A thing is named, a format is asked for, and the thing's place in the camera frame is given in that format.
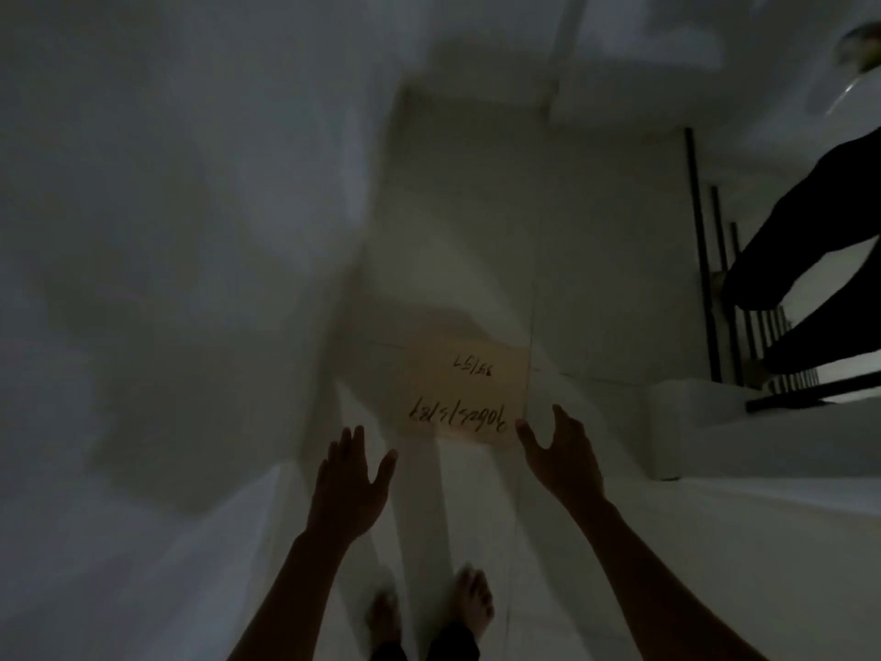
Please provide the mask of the person's right forearm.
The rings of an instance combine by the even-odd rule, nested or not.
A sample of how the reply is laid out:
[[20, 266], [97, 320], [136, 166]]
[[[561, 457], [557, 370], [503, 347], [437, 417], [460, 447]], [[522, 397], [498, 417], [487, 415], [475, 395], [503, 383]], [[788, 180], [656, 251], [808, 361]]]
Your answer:
[[567, 502], [643, 661], [768, 661], [673, 574], [601, 496]]

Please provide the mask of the person's left foot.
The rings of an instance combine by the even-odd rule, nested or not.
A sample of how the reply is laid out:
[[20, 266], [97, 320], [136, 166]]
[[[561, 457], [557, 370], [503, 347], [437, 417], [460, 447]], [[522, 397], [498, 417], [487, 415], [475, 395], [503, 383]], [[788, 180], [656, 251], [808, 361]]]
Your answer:
[[372, 655], [389, 645], [401, 646], [402, 622], [398, 596], [393, 589], [382, 589], [375, 595], [366, 622]]

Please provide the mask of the person's right foot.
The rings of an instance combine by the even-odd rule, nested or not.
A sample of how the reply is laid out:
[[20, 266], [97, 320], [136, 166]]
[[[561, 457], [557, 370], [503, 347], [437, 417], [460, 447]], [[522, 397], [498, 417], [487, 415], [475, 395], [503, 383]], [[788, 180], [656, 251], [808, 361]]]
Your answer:
[[479, 644], [495, 620], [494, 598], [485, 571], [466, 563], [457, 574], [451, 620], [464, 626]]

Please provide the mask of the person's foot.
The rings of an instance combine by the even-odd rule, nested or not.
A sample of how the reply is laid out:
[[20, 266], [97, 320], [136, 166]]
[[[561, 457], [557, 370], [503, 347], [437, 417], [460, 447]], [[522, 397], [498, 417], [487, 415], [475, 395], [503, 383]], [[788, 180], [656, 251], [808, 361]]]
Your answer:
[[382, 589], [375, 595], [366, 622], [372, 655], [389, 645], [401, 646], [402, 622], [398, 596], [393, 589]]
[[457, 574], [451, 620], [464, 626], [479, 644], [495, 620], [494, 598], [485, 571], [466, 563]]

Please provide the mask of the person's right hand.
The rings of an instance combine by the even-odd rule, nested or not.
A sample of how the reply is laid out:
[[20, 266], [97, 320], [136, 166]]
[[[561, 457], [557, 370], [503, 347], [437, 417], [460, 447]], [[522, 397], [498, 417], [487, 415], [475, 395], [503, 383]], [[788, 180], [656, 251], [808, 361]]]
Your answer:
[[582, 422], [558, 404], [552, 412], [554, 428], [545, 447], [545, 467], [530, 470], [574, 519], [581, 519], [605, 501], [602, 475]]

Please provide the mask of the person's left forearm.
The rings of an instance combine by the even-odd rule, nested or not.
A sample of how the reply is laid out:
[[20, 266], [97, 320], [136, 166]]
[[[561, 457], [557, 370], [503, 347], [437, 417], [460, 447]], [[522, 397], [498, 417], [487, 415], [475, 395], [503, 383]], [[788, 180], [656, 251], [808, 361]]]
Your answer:
[[226, 661], [313, 661], [331, 587], [354, 540], [329, 528], [298, 535]]

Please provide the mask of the black metal stair railing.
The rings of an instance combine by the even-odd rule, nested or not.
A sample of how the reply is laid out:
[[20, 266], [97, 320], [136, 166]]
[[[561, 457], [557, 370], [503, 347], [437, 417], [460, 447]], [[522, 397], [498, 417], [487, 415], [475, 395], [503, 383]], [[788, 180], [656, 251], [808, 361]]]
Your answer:
[[773, 311], [744, 312], [740, 308], [733, 308], [733, 310], [727, 312], [721, 300], [715, 296], [712, 288], [712, 276], [715, 273], [729, 270], [743, 250], [739, 246], [739, 234], [735, 222], [730, 223], [731, 244], [727, 244], [725, 234], [721, 230], [721, 198], [719, 190], [717, 186], [711, 186], [710, 196], [721, 263], [719, 271], [711, 272], [708, 261], [706, 227], [702, 210], [695, 132], [692, 128], [685, 128], [684, 135], [691, 205], [698, 243], [700, 290], [705, 314], [712, 381], [722, 381], [721, 354], [714, 317], [714, 309], [719, 307], [728, 322], [730, 350], [736, 385], [755, 390], [768, 387], [772, 390], [770, 396], [759, 398], [756, 401], [749, 401], [746, 404], [748, 412], [777, 408], [810, 408], [829, 403], [832, 398], [854, 395], [870, 390], [881, 390], [881, 368], [849, 378], [820, 383], [817, 370], [821, 366], [818, 366], [798, 374], [774, 377], [762, 388], [754, 388], [746, 383], [743, 375], [743, 362], [763, 358], [765, 350], [776, 343], [783, 335], [790, 332], [795, 326], [785, 321], [786, 313], [783, 307], [783, 300]]

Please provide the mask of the handwritten beige paper sheet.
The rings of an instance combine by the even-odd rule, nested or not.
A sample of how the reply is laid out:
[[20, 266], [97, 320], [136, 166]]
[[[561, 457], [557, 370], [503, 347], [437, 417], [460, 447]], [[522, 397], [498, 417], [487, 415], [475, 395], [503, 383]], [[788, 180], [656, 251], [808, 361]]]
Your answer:
[[530, 360], [529, 347], [487, 337], [414, 338], [390, 387], [389, 422], [402, 434], [506, 447], [524, 414]]

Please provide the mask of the person's left hand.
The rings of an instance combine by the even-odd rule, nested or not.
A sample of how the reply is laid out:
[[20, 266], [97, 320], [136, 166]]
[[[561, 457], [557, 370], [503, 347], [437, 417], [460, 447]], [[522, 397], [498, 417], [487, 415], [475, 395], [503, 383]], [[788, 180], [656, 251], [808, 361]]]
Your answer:
[[341, 546], [370, 531], [390, 494], [372, 494], [373, 481], [364, 427], [344, 427], [318, 470], [307, 528]]

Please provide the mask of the person's dark trousers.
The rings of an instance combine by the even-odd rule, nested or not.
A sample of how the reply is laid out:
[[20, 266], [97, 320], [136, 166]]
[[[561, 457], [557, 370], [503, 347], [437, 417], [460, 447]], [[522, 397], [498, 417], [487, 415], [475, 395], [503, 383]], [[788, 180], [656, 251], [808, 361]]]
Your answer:
[[[401, 634], [375, 645], [369, 661], [409, 661]], [[477, 639], [462, 622], [452, 622], [435, 636], [425, 661], [480, 661]]]

